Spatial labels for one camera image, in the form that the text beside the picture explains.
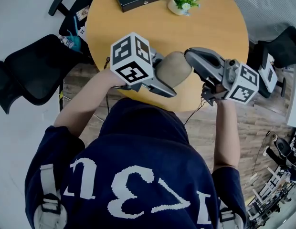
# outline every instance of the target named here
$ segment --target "round wooden table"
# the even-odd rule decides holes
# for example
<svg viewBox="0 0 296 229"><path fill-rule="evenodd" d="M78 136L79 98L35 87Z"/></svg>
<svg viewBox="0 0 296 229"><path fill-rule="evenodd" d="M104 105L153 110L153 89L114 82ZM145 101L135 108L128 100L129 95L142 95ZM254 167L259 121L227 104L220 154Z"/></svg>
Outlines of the round wooden table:
<svg viewBox="0 0 296 229"><path fill-rule="evenodd" d="M125 35L136 32L149 40L157 52L168 55L184 52L189 47L204 47L223 58L246 62L248 33L243 16L234 0L200 0L190 16L178 16L168 8L169 0L160 0L122 12L116 0L93 0L87 18L87 43L99 70L110 56L110 45ZM203 82L194 72L176 86L175 97L166 98L141 87L121 92L134 100L159 106L169 111L195 110L201 101Z"/></svg>

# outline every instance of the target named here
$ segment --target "wooden floor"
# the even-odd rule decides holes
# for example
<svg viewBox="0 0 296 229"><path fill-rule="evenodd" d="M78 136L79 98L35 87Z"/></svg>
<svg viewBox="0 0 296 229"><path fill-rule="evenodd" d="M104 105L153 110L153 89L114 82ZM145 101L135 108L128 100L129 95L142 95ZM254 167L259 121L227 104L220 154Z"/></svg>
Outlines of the wooden floor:
<svg viewBox="0 0 296 229"><path fill-rule="evenodd" d="M86 82L97 73L97 68L93 65L78 65L65 78L63 94L67 98L73 98ZM287 90L285 98L279 96L279 90L268 100L259 95L251 102L250 105L236 105L238 115L238 129L241 145L241 159L239 163L239 172L243 195L248 199L253 195L252 188L259 191L264 183L270 178L267 167L275 170L277 165L268 156L263 156L264 148L261 148L262 141L269 130L275 131L280 137L286 140L290 139L292 128L283 124L280 115L285 115L289 97L291 94L291 79L287 80ZM113 106L123 96L116 90L109 91L109 105ZM216 127L216 107L205 104L204 108L195 113L186 124L191 145L205 159L209 169L213 165L213 150L215 144L215 127ZM177 116L185 122L192 112L176 113ZM107 115L106 101L101 103L95 113L98 117L105 119ZM102 121L93 116L85 128L80 138L86 145L91 143L99 135ZM254 186L249 186L247 182L253 172L258 172L259 179Z"/></svg>

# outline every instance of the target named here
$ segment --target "navy blue t-shirt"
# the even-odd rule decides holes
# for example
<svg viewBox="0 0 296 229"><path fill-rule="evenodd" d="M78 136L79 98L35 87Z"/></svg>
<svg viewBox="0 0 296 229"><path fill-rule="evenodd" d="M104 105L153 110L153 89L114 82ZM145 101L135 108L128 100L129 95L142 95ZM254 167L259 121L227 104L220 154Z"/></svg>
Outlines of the navy blue t-shirt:
<svg viewBox="0 0 296 229"><path fill-rule="evenodd" d="M66 127L45 131L25 180L31 227L46 164L53 164L67 229L217 228L219 198L246 221L238 171L211 175L175 114L148 104L120 100L86 149Z"/></svg>

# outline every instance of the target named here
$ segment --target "flower pot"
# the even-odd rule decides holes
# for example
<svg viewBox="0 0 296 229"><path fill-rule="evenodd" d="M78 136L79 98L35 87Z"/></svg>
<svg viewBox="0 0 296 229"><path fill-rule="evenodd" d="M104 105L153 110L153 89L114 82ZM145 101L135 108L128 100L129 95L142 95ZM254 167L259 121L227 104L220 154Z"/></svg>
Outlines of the flower pot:
<svg viewBox="0 0 296 229"><path fill-rule="evenodd" d="M169 10L177 15L183 15L184 11L178 9L177 4L175 2L175 0L170 0L167 7L169 8Z"/></svg>

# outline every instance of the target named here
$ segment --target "strap buckle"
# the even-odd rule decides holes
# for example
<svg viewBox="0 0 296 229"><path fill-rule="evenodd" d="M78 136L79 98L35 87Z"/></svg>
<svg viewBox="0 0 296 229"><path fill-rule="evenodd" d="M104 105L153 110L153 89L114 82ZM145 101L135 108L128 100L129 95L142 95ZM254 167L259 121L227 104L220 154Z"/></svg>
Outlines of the strap buckle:
<svg viewBox="0 0 296 229"><path fill-rule="evenodd" d="M42 203L42 211L60 215L61 209L60 209L59 198L51 193L44 195L43 203Z"/></svg>
<svg viewBox="0 0 296 229"><path fill-rule="evenodd" d="M236 218L236 215L231 209L222 208L220 210L219 220L221 223L230 221L230 220L235 220L235 218Z"/></svg>

